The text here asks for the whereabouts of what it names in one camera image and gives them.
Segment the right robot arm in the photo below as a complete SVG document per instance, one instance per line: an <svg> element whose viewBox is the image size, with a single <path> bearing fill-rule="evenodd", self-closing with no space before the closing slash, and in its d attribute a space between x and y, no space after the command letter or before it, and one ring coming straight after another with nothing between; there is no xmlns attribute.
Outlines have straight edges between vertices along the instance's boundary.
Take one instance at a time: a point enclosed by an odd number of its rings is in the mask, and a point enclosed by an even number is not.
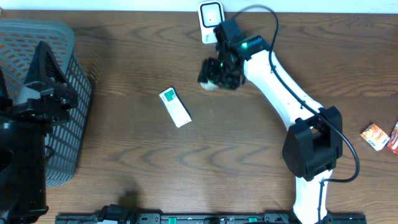
<svg viewBox="0 0 398 224"><path fill-rule="evenodd" d="M319 116L341 129L340 112L308 96L260 35L246 37L234 19L218 24L213 33L218 56L203 61L198 82L212 91L236 90L249 81L264 94L287 130L282 156L295 176L293 213L300 223L322 221L327 215L326 189L320 182L331 177L342 155L342 140Z"/></svg>

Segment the green lid jar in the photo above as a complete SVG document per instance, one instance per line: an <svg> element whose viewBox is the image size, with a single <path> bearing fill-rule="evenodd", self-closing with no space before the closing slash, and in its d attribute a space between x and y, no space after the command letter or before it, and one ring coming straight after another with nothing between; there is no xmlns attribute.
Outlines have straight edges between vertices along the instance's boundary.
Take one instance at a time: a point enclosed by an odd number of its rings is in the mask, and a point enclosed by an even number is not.
<svg viewBox="0 0 398 224"><path fill-rule="evenodd" d="M205 89L206 91L215 91L218 89L218 85L212 83L211 81L207 81L207 82L200 82L200 85L203 89Z"/></svg>

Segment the long orange sachet pack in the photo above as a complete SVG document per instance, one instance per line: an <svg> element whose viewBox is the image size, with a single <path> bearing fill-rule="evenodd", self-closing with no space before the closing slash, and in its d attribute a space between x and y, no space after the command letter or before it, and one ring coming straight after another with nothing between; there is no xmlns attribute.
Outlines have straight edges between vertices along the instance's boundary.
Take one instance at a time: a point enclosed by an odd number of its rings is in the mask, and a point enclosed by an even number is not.
<svg viewBox="0 0 398 224"><path fill-rule="evenodd" d="M391 132L387 148L390 149L394 154L398 155L398 122L395 123L394 128Z"/></svg>

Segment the white green Panadol box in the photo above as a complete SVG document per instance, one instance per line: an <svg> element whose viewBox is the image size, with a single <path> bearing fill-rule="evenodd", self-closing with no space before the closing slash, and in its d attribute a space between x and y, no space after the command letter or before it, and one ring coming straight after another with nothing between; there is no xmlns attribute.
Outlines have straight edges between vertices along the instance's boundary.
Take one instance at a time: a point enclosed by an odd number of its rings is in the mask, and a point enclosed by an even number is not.
<svg viewBox="0 0 398 224"><path fill-rule="evenodd" d="M160 99L165 105L172 121L177 128L192 121L188 111L177 96L173 87L170 87L159 94Z"/></svg>

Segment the small orange box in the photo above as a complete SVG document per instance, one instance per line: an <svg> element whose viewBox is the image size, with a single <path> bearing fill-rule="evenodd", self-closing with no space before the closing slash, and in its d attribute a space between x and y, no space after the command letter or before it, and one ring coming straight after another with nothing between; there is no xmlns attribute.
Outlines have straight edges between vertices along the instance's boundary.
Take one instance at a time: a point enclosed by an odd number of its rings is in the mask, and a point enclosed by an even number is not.
<svg viewBox="0 0 398 224"><path fill-rule="evenodd" d="M368 126L360 136L376 151L382 150L390 140L390 137L374 123Z"/></svg>

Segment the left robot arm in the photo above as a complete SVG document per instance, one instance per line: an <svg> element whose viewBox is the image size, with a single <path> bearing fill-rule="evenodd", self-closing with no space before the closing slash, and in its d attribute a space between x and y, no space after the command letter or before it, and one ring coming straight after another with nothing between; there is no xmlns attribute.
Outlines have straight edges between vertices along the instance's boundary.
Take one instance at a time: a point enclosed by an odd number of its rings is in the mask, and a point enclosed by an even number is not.
<svg viewBox="0 0 398 224"><path fill-rule="evenodd" d="M45 165L55 151L45 137L69 122L69 111L78 106L78 93L43 41L24 86L40 96L15 105L1 80L1 223L35 223L48 212Z"/></svg>

